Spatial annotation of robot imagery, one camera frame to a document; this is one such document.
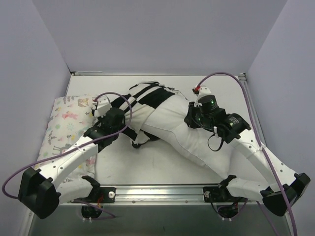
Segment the black white checkered pillowcase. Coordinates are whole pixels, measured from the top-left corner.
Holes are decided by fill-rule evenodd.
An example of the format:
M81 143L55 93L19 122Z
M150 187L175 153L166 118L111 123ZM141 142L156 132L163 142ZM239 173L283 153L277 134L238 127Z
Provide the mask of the black white checkered pillowcase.
M119 108L124 111L126 121L129 120L129 109L132 108L131 124L123 133L130 138L131 145L134 148L139 148L148 141L156 141L159 139L143 131L141 126L159 105L174 95L186 99L186 97L175 88L167 87L158 81L144 81L130 87L123 97L118 97L110 102L113 108Z

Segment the white pillow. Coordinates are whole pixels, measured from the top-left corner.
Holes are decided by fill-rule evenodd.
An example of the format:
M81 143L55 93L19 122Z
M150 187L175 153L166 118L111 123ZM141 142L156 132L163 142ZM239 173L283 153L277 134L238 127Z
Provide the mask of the white pillow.
M179 154L195 164L216 172L227 178L230 167L231 147L224 147L220 154L208 147L210 132L192 129L184 122L189 102L179 95L172 95L157 108L132 102L130 129L137 132L132 143L142 145L153 135L169 143Z

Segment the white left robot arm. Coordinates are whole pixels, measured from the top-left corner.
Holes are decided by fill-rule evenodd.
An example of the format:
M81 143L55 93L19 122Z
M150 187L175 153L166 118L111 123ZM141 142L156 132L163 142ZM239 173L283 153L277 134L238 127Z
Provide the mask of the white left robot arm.
M18 200L37 217L45 219L65 202L84 198L95 202L99 198L99 183L90 176L73 180L69 187L62 182L81 164L111 145L125 127L125 113L111 108L105 116L99 117L79 140L56 160L46 160L37 170L29 167L23 174Z

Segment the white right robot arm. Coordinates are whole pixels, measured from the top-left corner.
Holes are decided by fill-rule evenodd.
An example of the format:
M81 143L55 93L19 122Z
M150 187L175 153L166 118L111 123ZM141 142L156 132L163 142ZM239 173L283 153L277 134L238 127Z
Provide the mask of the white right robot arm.
M284 216L304 194L311 179L306 173L296 173L279 160L264 144L255 138L250 124L239 114L226 113L217 105L214 95L206 95L196 102L190 102L184 119L188 127L203 128L219 137L241 154L260 172L267 185L240 181L229 176L218 189L219 197L230 201L244 197L262 201L276 216Z

